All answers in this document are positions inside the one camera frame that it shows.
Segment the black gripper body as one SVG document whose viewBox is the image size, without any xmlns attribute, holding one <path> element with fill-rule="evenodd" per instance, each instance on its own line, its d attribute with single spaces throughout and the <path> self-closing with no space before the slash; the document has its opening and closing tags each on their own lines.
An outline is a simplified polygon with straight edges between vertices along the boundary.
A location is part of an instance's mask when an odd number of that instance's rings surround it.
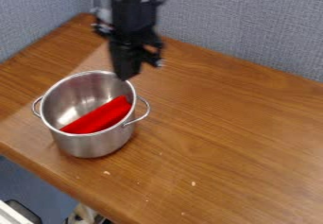
<svg viewBox="0 0 323 224">
<path fill-rule="evenodd" d="M 109 19 L 106 37 L 112 50 L 136 48 L 162 48 L 161 39 L 154 31 L 157 8 L 161 0 L 109 0 Z"/>
</svg>

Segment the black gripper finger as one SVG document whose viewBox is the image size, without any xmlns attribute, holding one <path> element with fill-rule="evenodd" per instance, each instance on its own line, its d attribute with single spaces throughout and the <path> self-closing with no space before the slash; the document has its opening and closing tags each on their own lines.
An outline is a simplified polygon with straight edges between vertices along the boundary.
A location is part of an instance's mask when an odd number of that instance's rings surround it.
<svg viewBox="0 0 323 224">
<path fill-rule="evenodd" d="M 140 61 L 134 50 L 118 43 L 110 42 L 109 54 L 112 61 L 112 68 L 117 78 L 125 81 L 140 73 Z"/>
<path fill-rule="evenodd" d="M 162 44 L 142 44 L 140 46 L 140 64 L 148 64 L 153 68 L 160 68 L 162 66 L 161 58 Z"/>
</svg>

